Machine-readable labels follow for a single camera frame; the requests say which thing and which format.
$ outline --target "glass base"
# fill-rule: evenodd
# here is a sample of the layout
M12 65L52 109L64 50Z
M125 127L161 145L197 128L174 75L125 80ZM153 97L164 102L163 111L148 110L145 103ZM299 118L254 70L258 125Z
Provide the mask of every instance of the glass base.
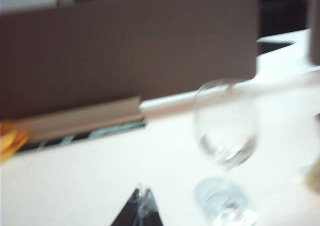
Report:
M222 177L201 181L195 191L197 204L214 226L253 226L257 213L250 208L241 187Z

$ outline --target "table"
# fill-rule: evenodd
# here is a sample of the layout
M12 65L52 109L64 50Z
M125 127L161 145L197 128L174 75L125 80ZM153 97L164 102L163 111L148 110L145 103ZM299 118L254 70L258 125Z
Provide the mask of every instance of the table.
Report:
M320 70L308 31L261 40L297 43L258 57L257 150L231 172L259 211L257 226L320 224L320 197L302 183L319 156ZM1 224L110 225L138 183L150 186L164 225L205 226L197 183L221 171L198 148L194 92L143 102L147 127L12 157L1 165Z

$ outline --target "black object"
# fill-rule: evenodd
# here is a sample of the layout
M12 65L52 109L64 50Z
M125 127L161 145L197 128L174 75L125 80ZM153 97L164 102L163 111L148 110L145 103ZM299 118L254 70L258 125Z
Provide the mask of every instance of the black object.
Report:
M137 221L140 190L136 188L111 226L132 226Z
M274 50L287 47L292 45L293 43L270 43L270 42L258 42L258 52L259 55L272 52Z

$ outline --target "glass stem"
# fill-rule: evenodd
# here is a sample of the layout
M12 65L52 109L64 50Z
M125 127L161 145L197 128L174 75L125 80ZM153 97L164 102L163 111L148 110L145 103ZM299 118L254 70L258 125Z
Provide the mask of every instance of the glass stem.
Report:
M223 188L229 191L230 183L232 181L231 174L230 174L231 168L224 168L225 171L225 177L223 182ZM237 218L241 216L242 210L238 204L237 199L234 195L229 195L225 201L221 204L221 206L224 208L224 216L230 217L230 218Z

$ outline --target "wine glass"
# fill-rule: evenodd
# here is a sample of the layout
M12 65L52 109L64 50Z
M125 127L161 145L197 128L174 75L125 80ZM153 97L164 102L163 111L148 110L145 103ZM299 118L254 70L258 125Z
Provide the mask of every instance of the wine glass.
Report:
M228 172L244 163L256 147L256 111L252 93L240 79L205 83L194 99L194 130L202 150ZM229 179L200 182L195 200L212 225L251 226L257 214L243 189Z

